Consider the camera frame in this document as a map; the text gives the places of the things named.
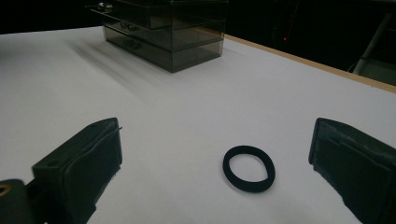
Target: transparent drawer organizer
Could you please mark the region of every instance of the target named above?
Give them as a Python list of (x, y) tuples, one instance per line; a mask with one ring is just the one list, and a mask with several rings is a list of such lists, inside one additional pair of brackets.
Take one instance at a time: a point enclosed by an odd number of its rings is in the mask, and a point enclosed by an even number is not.
[(106, 40), (169, 72), (222, 53), (228, 1), (114, 0), (92, 8)]

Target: black rubber band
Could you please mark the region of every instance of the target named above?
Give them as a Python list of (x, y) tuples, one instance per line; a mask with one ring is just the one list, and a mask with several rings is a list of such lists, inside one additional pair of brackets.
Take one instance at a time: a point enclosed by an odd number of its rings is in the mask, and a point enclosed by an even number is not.
[[(248, 154), (258, 157), (264, 163), (268, 177), (259, 182), (250, 182), (236, 176), (230, 167), (230, 159), (239, 154)], [(275, 180), (275, 166), (271, 158), (261, 149), (249, 146), (233, 147), (224, 156), (223, 171), (227, 179), (238, 189), (247, 192), (259, 193), (269, 189)]]

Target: black ring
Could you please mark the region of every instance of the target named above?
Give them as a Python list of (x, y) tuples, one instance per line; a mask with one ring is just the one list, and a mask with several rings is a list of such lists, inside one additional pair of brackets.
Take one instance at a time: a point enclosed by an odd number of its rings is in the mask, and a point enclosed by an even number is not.
[[(250, 182), (236, 176), (230, 167), (230, 159), (239, 154), (248, 154), (258, 157), (264, 163), (268, 177), (262, 181)], [(224, 156), (223, 171), (227, 179), (238, 189), (247, 192), (259, 193), (269, 189), (275, 180), (275, 166), (271, 158), (256, 147), (239, 146), (233, 147)]]

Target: table surface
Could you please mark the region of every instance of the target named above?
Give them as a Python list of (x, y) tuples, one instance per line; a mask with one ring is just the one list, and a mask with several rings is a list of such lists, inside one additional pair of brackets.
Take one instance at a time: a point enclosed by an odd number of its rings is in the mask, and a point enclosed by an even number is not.
[[(104, 40), (100, 27), (0, 35), (0, 179), (31, 167), (90, 123), (119, 119), (123, 164), (89, 223), (359, 223), (313, 171), (317, 118), (396, 147), (396, 95), (230, 38), (215, 60), (170, 74)], [(267, 191), (221, 169), (249, 145), (273, 160)], [(266, 173), (232, 159), (246, 180)]]

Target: dark background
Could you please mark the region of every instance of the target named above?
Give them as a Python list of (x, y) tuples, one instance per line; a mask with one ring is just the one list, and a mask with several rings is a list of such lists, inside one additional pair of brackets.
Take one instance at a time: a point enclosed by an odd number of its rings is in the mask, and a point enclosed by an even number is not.
[[(99, 16), (84, 7), (94, 3), (5, 2), (0, 34), (98, 26)], [(363, 54), (385, 14), (396, 11), (394, 5), (369, 0), (229, 0), (226, 34), (346, 71)], [(395, 42), (395, 33), (386, 32), (375, 57), (394, 61)]]

